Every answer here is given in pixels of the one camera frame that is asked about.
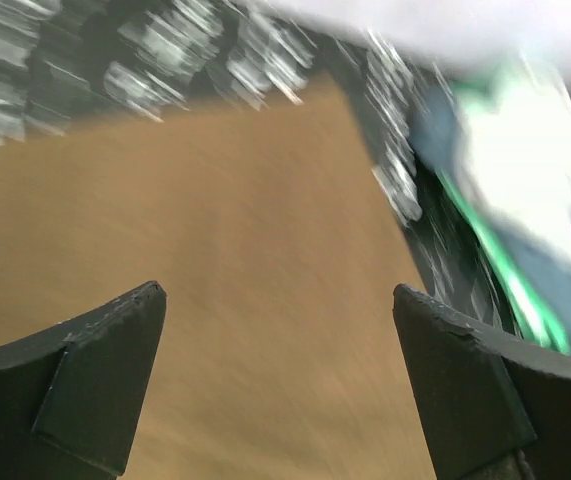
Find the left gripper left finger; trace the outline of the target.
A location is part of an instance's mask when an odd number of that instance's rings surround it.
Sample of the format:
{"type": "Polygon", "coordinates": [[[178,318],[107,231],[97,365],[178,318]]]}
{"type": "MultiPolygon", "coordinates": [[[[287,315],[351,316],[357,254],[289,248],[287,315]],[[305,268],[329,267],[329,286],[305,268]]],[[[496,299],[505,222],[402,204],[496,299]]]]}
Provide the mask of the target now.
{"type": "Polygon", "coordinates": [[[0,479],[122,476],[165,314],[150,281],[0,346],[0,479]]]}

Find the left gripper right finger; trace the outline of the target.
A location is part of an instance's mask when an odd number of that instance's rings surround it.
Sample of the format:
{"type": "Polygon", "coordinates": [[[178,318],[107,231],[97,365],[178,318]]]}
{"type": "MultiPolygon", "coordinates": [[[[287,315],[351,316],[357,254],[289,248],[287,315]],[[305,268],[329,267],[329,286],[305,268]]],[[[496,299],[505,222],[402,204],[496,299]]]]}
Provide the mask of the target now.
{"type": "Polygon", "coordinates": [[[571,357],[407,285],[394,322],[439,479],[571,479],[571,357]]]}

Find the brown cloth napkin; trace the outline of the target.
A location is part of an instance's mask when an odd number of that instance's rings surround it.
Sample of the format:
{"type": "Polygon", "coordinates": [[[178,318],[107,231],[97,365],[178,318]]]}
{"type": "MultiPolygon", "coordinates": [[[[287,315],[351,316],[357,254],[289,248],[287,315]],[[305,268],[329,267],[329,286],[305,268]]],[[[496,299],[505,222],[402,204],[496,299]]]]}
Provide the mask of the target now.
{"type": "Polygon", "coordinates": [[[0,344],[149,280],[130,479],[430,479],[393,322],[421,281],[329,78],[0,147],[0,344]]]}

